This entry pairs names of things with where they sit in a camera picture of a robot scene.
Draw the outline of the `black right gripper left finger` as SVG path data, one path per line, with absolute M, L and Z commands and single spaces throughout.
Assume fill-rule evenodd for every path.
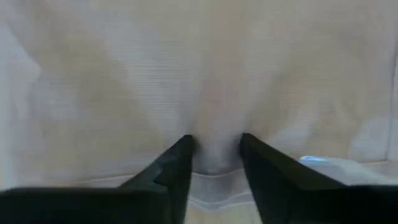
M 194 151 L 185 135 L 118 187 L 0 191 L 0 224 L 183 224 Z

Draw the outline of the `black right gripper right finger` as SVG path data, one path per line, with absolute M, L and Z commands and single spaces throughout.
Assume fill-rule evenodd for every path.
M 398 224 L 398 185 L 345 185 L 249 133 L 239 152 L 264 224 Z

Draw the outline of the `pale pink towel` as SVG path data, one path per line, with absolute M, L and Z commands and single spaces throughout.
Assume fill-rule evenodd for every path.
M 248 203 L 242 133 L 398 184 L 398 0 L 0 0 L 0 189 L 114 187 L 192 134 L 190 200 Z

